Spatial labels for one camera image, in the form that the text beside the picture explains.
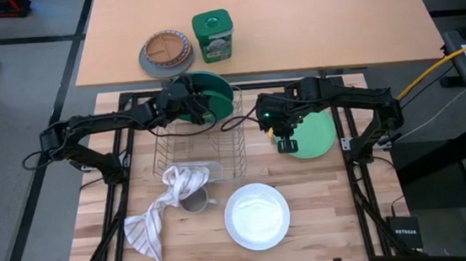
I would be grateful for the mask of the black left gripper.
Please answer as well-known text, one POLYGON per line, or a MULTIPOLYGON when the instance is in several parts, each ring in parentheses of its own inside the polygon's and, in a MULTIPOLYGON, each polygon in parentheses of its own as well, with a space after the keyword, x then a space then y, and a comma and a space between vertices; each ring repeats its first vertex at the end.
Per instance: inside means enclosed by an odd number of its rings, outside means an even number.
POLYGON ((163 122, 177 120, 186 115, 192 119, 192 123, 214 123, 215 114, 208 108, 210 95, 200 93, 195 95, 190 83, 171 83, 158 95, 158 114, 163 122))

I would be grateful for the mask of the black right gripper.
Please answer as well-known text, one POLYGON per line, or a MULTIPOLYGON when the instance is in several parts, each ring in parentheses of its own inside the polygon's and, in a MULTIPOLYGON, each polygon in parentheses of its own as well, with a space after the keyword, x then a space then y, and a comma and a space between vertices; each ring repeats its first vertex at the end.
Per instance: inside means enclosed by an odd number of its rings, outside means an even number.
POLYGON ((279 153, 297 153, 297 141, 290 140, 297 122, 305 108, 304 103, 290 99, 283 93, 261 93, 256 99, 255 115, 260 130, 273 131, 273 135, 284 140, 276 142, 279 153))

